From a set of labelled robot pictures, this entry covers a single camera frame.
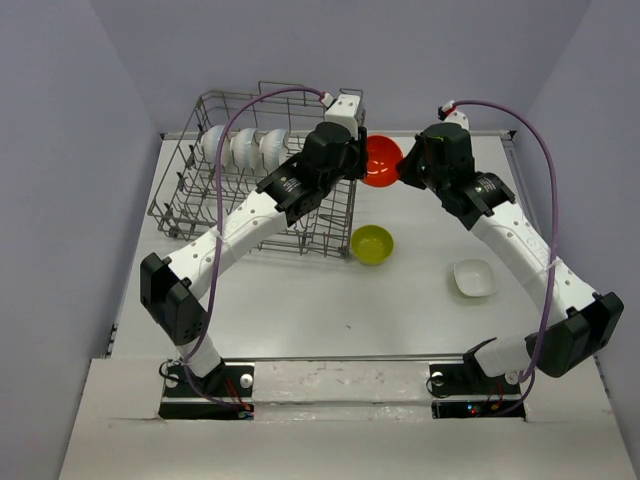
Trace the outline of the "orange bowl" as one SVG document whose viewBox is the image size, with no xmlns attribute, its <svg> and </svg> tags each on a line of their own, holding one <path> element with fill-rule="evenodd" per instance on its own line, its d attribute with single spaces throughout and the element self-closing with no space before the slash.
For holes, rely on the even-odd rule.
<svg viewBox="0 0 640 480">
<path fill-rule="evenodd" d="M 391 186 L 399 179 L 396 166 L 403 159 L 400 146 L 390 137 L 371 135 L 367 139 L 366 175 L 363 182 L 371 187 Z"/>
</svg>

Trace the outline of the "white round bowl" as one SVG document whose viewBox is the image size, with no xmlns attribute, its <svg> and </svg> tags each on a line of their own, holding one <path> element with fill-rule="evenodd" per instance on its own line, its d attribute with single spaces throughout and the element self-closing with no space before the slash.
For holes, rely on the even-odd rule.
<svg viewBox="0 0 640 480">
<path fill-rule="evenodd" d="M 259 140 L 259 131 L 255 128 L 242 129 L 232 138 L 231 152 L 237 167 L 256 168 L 260 158 Z"/>
<path fill-rule="evenodd" d="M 271 130 L 262 137 L 259 152 L 267 171 L 276 169 L 285 161 L 288 140 L 289 131 L 283 128 Z"/>
<path fill-rule="evenodd" d="M 218 146 L 222 146 L 220 165 L 222 168 L 226 168 L 232 160 L 232 153 L 230 148 L 230 138 L 224 136 L 225 125 L 215 125 L 208 129 L 201 138 L 201 147 L 204 154 L 204 159 L 210 166 L 216 165 L 216 155 Z"/>
</svg>

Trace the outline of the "lime green bowl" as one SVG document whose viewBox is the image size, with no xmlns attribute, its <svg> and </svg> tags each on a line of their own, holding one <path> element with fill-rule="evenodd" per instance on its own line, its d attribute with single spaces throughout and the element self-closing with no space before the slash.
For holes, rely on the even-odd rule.
<svg viewBox="0 0 640 480">
<path fill-rule="evenodd" d="M 379 225 L 364 225 L 351 236 L 351 249 L 363 265 L 377 266 L 386 262 L 394 250 L 391 233 Z"/>
</svg>

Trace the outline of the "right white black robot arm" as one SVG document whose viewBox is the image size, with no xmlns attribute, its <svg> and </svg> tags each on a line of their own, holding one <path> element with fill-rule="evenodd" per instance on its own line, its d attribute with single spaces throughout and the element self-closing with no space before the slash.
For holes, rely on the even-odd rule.
<svg viewBox="0 0 640 480">
<path fill-rule="evenodd" d="M 460 368 L 468 390 L 482 392 L 498 376 L 529 366 L 559 378 L 608 344 L 623 302 L 613 292 L 598 293 L 550 255 L 508 186 L 476 169 L 466 129 L 449 122 L 429 126 L 416 135 L 397 170 L 403 183 L 431 190 L 445 211 L 487 245 L 547 318 L 544 329 L 489 339 L 469 350 Z"/>
</svg>

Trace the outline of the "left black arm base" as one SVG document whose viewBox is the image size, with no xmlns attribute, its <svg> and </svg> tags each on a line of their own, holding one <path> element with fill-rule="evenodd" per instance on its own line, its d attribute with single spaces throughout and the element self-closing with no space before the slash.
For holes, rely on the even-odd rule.
<svg viewBox="0 0 640 480">
<path fill-rule="evenodd" d="M 253 420 L 255 365 L 227 362 L 202 379 L 187 375 L 181 363 L 164 361 L 158 415 L 165 420 Z"/>
</svg>

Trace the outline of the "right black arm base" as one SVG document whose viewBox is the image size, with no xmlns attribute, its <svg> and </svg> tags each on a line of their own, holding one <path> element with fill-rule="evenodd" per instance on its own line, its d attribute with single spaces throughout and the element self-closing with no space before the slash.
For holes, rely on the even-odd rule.
<svg viewBox="0 0 640 480">
<path fill-rule="evenodd" d="M 526 419 L 519 384 L 510 383 L 504 375 L 487 376 L 475 358 L 482 347 L 495 340 L 490 338 L 474 346 L 462 355 L 459 363 L 429 365 L 425 388 L 433 399 L 435 419 Z"/>
</svg>

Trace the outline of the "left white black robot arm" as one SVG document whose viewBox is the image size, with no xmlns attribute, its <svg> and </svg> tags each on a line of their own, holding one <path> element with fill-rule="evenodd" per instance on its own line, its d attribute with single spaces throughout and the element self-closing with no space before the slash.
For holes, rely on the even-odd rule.
<svg viewBox="0 0 640 480">
<path fill-rule="evenodd" d="M 341 180 L 364 178 L 367 130 L 321 122 L 303 148 L 260 180 L 215 227 L 166 257 L 147 255 L 140 265 L 140 303 L 176 347 L 189 386 L 212 398 L 225 362 L 208 327 L 218 277 L 259 243 L 317 210 Z"/>
</svg>

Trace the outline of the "white square bowl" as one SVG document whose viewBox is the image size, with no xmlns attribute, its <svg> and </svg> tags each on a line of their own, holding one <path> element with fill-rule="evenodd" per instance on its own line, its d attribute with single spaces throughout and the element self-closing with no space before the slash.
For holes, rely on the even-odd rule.
<svg viewBox="0 0 640 480">
<path fill-rule="evenodd" d="M 453 266 L 453 276 L 458 290 L 467 297 L 488 297 L 497 290 L 494 271 L 485 260 L 458 261 Z"/>
</svg>

